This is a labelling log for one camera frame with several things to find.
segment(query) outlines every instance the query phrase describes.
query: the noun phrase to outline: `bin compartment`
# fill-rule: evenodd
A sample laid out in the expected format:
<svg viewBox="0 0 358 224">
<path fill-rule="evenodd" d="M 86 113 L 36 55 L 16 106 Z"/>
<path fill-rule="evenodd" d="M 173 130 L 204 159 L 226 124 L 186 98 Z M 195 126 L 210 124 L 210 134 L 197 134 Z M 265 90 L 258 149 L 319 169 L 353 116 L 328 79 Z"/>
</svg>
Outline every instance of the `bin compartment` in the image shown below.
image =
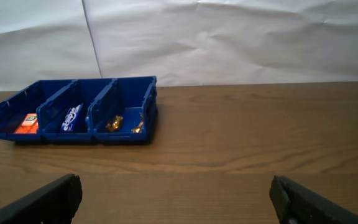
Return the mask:
<svg viewBox="0 0 358 224">
<path fill-rule="evenodd" d="M 146 141 L 152 132 L 152 120 L 157 111 L 156 77 L 118 78 L 92 106 L 93 133 L 102 142 Z M 108 121 L 122 116 L 122 128 L 116 132 L 106 130 Z M 133 133 L 141 116 L 144 125 L 141 133 Z"/>
<path fill-rule="evenodd" d="M 38 141 L 37 134 L 14 134 L 29 113 L 36 113 L 37 108 L 52 95 L 56 94 L 72 80 L 39 80 L 14 96 L 0 103 L 0 139 L 13 141 Z"/>
<path fill-rule="evenodd" d="M 59 95 L 50 98 L 38 108 L 37 114 L 42 118 L 39 130 L 47 141 L 91 141 L 92 123 L 85 123 L 85 116 L 91 113 L 91 105 L 98 99 L 103 90 L 114 83 L 115 78 L 99 78 L 75 80 Z M 76 117 L 76 126 L 80 128 L 74 133 L 60 131 L 68 110 L 83 103 L 83 112 Z"/>
</svg>

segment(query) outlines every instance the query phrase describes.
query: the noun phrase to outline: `black object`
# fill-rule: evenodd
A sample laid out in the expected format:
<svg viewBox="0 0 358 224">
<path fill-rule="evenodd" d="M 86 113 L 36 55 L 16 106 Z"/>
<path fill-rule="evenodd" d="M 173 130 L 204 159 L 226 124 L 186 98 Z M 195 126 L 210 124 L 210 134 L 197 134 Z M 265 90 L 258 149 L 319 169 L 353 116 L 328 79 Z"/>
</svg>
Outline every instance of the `black object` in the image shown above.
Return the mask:
<svg viewBox="0 0 358 224">
<path fill-rule="evenodd" d="M 357 215 L 286 177 L 274 177 L 269 195 L 280 224 L 358 224 Z"/>
<path fill-rule="evenodd" d="M 0 209 L 0 224 L 70 224 L 82 200 L 80 177 L 67 174 Z"/>
</svg>

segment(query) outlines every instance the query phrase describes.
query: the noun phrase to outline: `orange box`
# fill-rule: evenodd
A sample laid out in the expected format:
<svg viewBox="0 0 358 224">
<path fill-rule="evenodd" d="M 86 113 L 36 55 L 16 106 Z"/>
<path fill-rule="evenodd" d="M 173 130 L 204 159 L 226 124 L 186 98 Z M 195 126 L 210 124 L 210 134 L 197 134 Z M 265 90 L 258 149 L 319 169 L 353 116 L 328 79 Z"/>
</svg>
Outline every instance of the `orange box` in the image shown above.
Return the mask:
<svg viewBox="0 0 358 224">
<path fill-rule="evenodd" d="M 22 123 L 15 130 L 15 134 L 36 134 L 38 130 L 37 114 L 27 114 Z"/>
</svg>

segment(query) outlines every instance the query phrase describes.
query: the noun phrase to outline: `blue storage bin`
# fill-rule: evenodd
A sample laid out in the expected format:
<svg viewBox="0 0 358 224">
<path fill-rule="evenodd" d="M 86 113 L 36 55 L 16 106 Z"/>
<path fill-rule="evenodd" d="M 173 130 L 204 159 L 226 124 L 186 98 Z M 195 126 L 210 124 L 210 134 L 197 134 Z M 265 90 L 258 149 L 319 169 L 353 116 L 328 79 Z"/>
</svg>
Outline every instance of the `blue storage bin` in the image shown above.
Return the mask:
<svg viewBox="0 0 358 224">
<path fill-rule="evenodd" d="M 101 142 L 147 141 L 152 135 L 153 120 L 157 112 L 156 77 L 118 78 L 92 106 L 93 135 Z M 144 125 L 141 133 L 133 133 L 139 125 L 140 114 Z M 109 120 L 121 115 L 122 128 L 116 132 L 106 130 Z"/>
<path fill-rule="evenodd" d="M 0 103 L 0 139 L 21 142 L 131 142 L 148 141 L 157 113 L 157 77 L 40 80 Z M 83 103 L 77 117 L 80 129 L 62 133 L 60 128 L 70 108 Z M 89 114 L 89 123 L 85 116 Z M 36 134 L 14 134 L 29 113 L 37 113 Z M 108 132 L 106 124 L 115 115 L 124 118 L 122 128 Z M 132 133 L 143 116 L 141 133 Z"/>
<path fill-rule="evenodd" d="M 51 142 L 86 141 L 92 139 L 92 125 L 85 123 L 85 116 L 91 113 L 91 105 L 97 100 L 101 91 L 113 83 L 115 78 L 99 78 L 75 80 L 66 86 L 59 95 L 55 95 L 42 104 L 37 110 L 40 119 L 39 131 L 41 135 Z M 76 126 L 80 130 L 75 133 L 62 133 L 60 128 L 65 120 L 68 110 L 83 103 L 83 113 L 78 113 Z"/>
<path fill-rule="evenodd" d="M 40 80 L 0 103 L 0 139 L 12 141 L 40 141 L 41 134 L 14 134 L 29 113 L 37 108 L 71 80 Z"/>
</svg>

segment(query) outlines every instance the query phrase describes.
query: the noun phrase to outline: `wrinkled white paper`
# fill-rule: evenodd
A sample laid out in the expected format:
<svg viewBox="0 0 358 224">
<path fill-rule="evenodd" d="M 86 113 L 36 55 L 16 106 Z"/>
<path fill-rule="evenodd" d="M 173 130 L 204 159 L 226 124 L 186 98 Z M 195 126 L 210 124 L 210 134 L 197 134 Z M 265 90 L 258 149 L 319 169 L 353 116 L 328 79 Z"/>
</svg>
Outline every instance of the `wrinkled white paper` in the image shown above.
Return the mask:
<svg viewBox="0 0 358 224">
<path fill-rule="evenodd" d="M 100 78 L 81 1 L 0 0 L 0 91 Z"/>
<path fill-rule="evenodd" d="M 103 77 L 358 81 L 358 0 L 85 0 Z"/>
</svg>

